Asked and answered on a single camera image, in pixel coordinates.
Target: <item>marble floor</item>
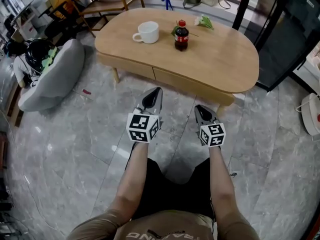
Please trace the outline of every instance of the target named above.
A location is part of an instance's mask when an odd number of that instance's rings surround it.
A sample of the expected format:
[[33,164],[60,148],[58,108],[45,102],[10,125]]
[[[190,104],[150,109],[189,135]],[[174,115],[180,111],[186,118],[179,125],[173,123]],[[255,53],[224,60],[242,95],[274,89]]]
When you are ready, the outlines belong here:
[[[196,104],[217,108],[193,94],[110,69],[96,61],[94,40],[85,45],[83,73],[55,107],[27,112],[13,130],[5,178],[11,215],[25,239],[58,240],[113,200],[132,143],[125,132],[136,97],[163,89],[163,125],[149,157],[172,181],[185,183],[209,157],[196,136]],[[83,89],[91,92],[85,94]],[[233,178],[237,204],[262,240],[299,240],[320,199],[320,144],[311,141],[295,111],[307,92],[287,78],[266,93],[254,87],[236,95],[220,118],[227,139],[222,154]]]

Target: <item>red object on floor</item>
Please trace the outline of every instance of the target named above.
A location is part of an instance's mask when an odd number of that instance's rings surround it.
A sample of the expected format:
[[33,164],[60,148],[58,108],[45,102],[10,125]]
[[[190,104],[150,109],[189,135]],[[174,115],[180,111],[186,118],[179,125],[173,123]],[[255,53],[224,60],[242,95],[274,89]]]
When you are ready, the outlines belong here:
[[88,94],[88,95],[91,94],[91,92],[90,92],[90,91],[87,91],[86,89],[82,89],[82,91],[83,91],[85,94]]

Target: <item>bottle label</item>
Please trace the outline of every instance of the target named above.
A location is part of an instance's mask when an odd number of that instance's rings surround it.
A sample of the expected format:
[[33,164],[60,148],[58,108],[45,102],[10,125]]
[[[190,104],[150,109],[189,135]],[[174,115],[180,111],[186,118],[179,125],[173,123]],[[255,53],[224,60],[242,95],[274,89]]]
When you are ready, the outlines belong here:
[[174,40],[181,43],[186,43],[189,40],[189,36],[177,36],[176,34],[174,34]]

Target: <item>table drawer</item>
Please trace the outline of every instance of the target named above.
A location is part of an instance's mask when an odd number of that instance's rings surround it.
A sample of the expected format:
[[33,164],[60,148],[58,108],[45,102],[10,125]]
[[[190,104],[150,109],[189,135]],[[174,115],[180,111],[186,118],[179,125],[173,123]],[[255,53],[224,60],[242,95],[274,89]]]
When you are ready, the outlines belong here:
[[219,103],[223,106],[229,106],[235,101],[235,96],[232,94],[216,90],[203,83],[184,78],[156,67],[153,68],[153,72],[155,79],[159,82],[194,93],[197,96]]
[[130,60],[104,55],[99,52],[97,52],[97,59],[100,63],[106,66],[111,66],[119,70],[129,71],[131,73],[155,80],[152,66],[147,66]]

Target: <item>white mug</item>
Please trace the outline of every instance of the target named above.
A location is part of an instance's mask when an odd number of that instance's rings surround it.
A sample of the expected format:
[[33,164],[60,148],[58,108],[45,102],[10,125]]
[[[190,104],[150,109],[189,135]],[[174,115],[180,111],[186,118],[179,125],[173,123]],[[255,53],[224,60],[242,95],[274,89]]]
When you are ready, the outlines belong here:
[[159,39],[159,25],[154,21],[147,21],[138,26],[138,32],[132,36],[132,39],[136,42],[144,42],[146,44],[153,44]]

